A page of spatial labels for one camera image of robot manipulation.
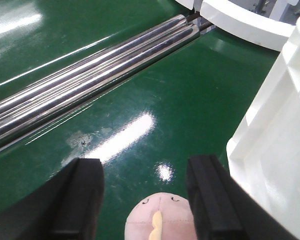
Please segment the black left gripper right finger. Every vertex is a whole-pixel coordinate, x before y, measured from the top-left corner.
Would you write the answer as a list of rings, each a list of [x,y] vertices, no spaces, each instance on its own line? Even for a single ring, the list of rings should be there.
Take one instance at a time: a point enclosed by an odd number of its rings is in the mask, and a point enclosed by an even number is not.
[[[231,178],[215,155],[191,156],[186,170],[198,239],[295,239]]]

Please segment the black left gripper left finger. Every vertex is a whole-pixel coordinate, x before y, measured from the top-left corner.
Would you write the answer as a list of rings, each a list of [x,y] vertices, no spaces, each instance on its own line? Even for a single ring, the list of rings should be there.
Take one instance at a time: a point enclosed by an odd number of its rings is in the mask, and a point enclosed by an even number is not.
[[[104,196],[99,159],[75,158],[0,212],[0,240],[93,240]]]

